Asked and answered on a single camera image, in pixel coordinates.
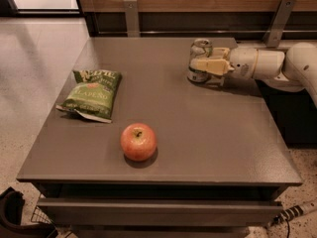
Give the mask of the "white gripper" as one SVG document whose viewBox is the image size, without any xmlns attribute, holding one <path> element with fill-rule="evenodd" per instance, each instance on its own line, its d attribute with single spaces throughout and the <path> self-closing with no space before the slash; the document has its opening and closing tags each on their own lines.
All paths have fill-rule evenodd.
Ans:
<svg viewBox="0 0 317 238">
<path fill-rule="evenodd" d="M 193 59 L 190 67 L 196 70 L 208 72 L 217 76 L 223 76 L 228 72 L 231 77 L 250 79 L 253 76 L 258 51 L 252 48 L 214 48 L 212 58 Z"/>
</svg>

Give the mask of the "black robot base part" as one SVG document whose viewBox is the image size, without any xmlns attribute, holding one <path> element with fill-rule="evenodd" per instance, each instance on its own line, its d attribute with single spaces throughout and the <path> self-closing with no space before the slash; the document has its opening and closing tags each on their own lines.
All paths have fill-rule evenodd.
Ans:
<svg viewBox="0 0 317 238">
<path fill-rule="evenodd" d="M 24 204 L 23 194 L 12 187 L 0 194 L 0 238 L 55 238 L 52 224 L 21 224 Z"/>
</svg>

